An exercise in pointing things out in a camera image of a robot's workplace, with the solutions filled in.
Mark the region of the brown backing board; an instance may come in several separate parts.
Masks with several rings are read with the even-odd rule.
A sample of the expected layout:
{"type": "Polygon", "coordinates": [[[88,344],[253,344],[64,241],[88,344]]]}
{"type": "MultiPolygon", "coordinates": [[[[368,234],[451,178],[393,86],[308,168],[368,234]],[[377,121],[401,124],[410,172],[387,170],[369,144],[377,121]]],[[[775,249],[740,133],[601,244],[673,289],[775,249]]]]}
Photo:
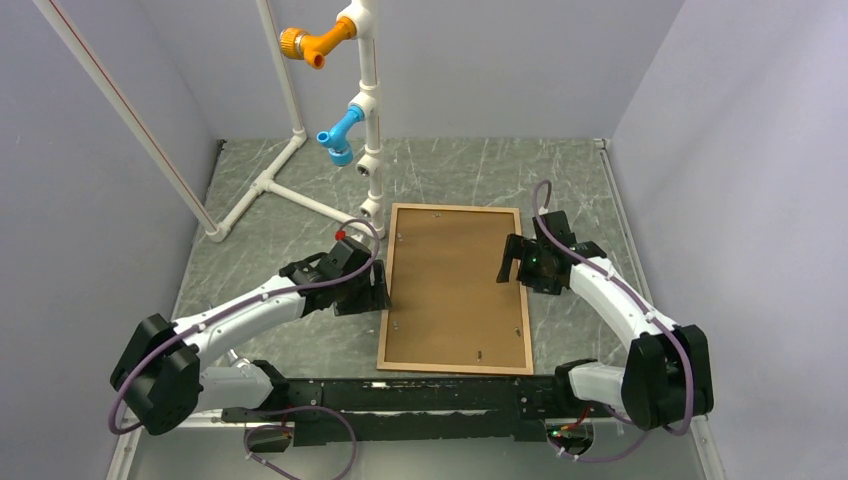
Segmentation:
{"type": "Polygon", "coordinates": [[[496,280],[520,231],[516,208],[394,204],[378,369],[533,374],[527,292],[496,280]]]}

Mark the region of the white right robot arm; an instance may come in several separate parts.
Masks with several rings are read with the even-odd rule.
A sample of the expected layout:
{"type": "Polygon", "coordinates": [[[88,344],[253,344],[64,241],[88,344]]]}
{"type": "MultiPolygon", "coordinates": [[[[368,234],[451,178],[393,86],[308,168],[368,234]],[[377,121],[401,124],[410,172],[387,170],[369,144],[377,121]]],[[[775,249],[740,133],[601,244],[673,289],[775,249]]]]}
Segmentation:
{"type": "Polygon", "coordinates": [[[622,367],[596,359],[558,366],[551,401],[574,415],[588,403],[623,413],[643,431],[684,425],[714,409],[706,334],[659,312],[616,271],[593,241],[579,242],[562,211],[533,221],[534,238],[509,234],[497,280],[515,279],[535,293],[568,289],[587,302],[627,352],[622,367]]]}

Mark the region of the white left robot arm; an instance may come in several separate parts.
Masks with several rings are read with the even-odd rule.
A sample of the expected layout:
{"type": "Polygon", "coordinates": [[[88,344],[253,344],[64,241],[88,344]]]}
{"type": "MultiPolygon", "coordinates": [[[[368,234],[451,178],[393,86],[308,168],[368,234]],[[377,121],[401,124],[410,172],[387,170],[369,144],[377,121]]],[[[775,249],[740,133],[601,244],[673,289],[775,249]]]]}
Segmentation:
{"type": "Polygon", "coordinates": [[[151,435],[190,415],[252,410],[264,420],[289,405],[289,382],[269,362],[215,361],[254,337],[316,311],[345,316],[386,310],[385,263],[352,237],[282,267],[259,287],[205,312],[177,320],[151,315],[136,327],[110,376],[120,402],[151,435]]]}

